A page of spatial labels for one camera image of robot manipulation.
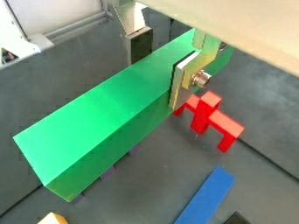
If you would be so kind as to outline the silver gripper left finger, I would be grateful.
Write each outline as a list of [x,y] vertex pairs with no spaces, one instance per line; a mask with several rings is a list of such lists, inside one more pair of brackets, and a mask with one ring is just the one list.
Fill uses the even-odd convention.
[[143,9],[137,1],[115,1],[111,4],[119,22],[127,52],[127,63],[135,64],[153,52],[154,30],[146,25]]

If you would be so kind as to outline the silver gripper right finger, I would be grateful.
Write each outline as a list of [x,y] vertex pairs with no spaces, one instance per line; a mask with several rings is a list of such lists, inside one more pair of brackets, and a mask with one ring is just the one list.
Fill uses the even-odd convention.
[[197,87],[207,87],[211,75],[205,69],[217,59],[221,51],[221,41],[201,30],[194,32],[193,46],[195,51],[177,62],[173,69],[170,94],[173,109],[178,109],[185,104]]

